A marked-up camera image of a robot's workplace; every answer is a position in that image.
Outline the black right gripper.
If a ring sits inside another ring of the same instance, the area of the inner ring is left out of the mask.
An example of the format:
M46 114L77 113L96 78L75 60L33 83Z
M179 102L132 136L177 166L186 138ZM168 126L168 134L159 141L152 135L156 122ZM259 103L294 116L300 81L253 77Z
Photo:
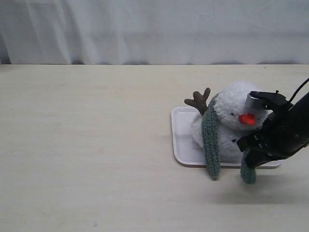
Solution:
M288 115L280 122L270 121L267 126L237 141L245 151L245 164L256 168L265 163L285 160L309 145L309 115Z

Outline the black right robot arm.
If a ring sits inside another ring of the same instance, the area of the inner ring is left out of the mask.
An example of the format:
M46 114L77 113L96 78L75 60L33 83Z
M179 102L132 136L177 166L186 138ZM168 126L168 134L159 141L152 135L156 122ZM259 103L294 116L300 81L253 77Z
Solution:
M288 159L308 146L308 94L292 104L279 92L251 91L246 106L272 111L260 129L237 141L240 151L247 152L244 162L249 168Z

